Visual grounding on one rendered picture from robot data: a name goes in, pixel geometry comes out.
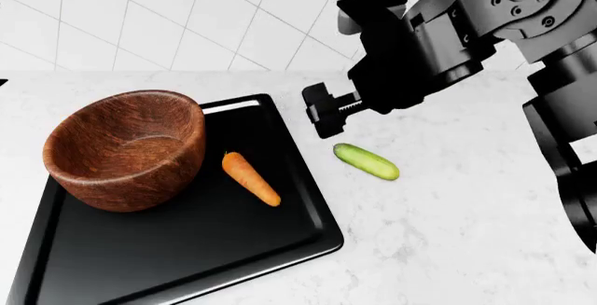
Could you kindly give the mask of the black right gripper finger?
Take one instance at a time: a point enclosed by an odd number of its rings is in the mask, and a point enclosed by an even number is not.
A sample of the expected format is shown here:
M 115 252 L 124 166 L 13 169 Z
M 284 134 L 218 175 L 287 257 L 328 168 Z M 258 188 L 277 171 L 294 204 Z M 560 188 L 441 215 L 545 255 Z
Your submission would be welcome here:
M 343 133 L 346 116 L 336 104 L 307 105 L 306 113 L 321 139 Z
M 328 92 L 324 83 L 308 86 L 301 94 L 307 108 L 337 108 L 336 99 Z

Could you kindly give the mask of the black rectangular tray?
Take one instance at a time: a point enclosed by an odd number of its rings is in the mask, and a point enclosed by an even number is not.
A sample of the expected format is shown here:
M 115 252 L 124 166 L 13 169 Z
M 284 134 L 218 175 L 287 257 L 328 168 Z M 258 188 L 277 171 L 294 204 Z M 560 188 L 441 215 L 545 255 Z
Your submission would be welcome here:
M 103 212 L 48 180 L 6 305 L 174 305 L 338 251 L 340 228 L 270 95 L 203 109 L 206 159 L 161 206 Z M 224 172 L 231 152 L 279 206 Z

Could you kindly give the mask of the brown wooden bowl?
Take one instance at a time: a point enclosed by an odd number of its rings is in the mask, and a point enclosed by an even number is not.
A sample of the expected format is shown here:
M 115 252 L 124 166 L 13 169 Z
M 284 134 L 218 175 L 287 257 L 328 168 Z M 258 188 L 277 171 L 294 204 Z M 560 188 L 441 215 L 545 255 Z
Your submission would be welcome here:
M 96 209 L 137 212 L 190 184 L 205 158 L 201 107 L 174 91 L 138 90 L 106 97 L 61 122 L 43 162 L 66 191 Z

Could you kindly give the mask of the green cucumber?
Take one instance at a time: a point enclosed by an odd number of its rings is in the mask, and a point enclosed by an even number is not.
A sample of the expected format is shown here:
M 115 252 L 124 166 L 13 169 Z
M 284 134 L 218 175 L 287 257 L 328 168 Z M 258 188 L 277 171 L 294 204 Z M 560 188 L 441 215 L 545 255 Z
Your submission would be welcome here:
M 333 153 L 341 161 L 383 180 L 394 181 L 400 176 L 393 162 L 362 147 L 344 143 L 336 144 L 333 146 Z

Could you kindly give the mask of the orange carrot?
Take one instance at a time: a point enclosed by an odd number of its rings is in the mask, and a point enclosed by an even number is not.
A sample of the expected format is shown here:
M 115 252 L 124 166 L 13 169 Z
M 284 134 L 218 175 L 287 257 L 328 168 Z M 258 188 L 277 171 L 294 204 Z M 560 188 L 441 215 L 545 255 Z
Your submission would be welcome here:
M 280 205 L 281 197 L 278 193 L 240 153 L 226 153 L 221 164 L 222 169 L 230 178 L 261 201 L 269 206 Z

